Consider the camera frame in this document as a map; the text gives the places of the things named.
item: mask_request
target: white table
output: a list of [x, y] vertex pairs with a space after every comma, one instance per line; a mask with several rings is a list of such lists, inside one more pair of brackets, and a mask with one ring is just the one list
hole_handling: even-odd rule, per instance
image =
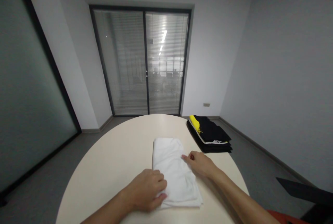
[[[56, 224], [80, 223], [145, 168], [152, 167], [153, 141], [179, 138], [187, 153], [200, 151], [186, 120], [171, 115], [145, 115], [126, 121], [101, 137], [75, 169], [63, 195]], [[245, 182], [228, 153], [207, 154], [243, 191]], [[171, 208], [150, 214], [135, 212], [123, 223], [235, 223], [238, 218], [208, 180], [197, 177], [204, 204], [200, 208]]]

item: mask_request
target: white towel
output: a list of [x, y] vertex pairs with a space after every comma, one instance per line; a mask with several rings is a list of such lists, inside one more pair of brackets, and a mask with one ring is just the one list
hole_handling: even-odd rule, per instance
[[187, 163], [181, 158], [185, 155], [179, 139], [156, 138], [153, 149], [153, 170], [160, 170], [168, 182], [167, 198], [161, 208], [200, 207], [203, 204], [195, 175]]

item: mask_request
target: right hand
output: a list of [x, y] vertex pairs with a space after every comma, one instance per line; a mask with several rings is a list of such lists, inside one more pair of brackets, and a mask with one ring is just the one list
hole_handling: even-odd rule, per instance
[[213, 161], [202, 152], [191, 151], [188, 156], [182, 155], [181, 157], [195, 172], [202, 176], [211, 178], [219, 170]]
[[159, 170], [145, 169], [122, 191], [130, 202], [131, 211], [151, 212], [167, 197], [164, 193], [156, 197], [166, 187], [167, 181]]

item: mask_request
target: sliding glass door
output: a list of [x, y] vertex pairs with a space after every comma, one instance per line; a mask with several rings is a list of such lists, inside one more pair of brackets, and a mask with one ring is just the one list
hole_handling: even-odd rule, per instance
[[113, 114], [148, 114], [143, 12], [95, 10], [94, 17]]
[[151, 114], [179, 114], [188, 14], [146, 13]]
[[113, 115], [179, 115], [190, 10], [90, 10]]

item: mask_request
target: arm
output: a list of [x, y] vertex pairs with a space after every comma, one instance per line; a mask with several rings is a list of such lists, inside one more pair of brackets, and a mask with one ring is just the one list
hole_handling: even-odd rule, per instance
[[88, 217], [82, 224], [116, 224], [130, 212], [150, 212], [160, 206], [167, 197], [156, 195], [167, 187], [167, 181], [159, 170], [145, 169], [103, 207]]
[[222, 170], [203, 153], [192, 151], [182, 158], [194, 171], [213, 180], [229, 200], [240, 219], [245, 224], [260, 224], [279, 222], [263, 209], [255, 200], [244, 193]]

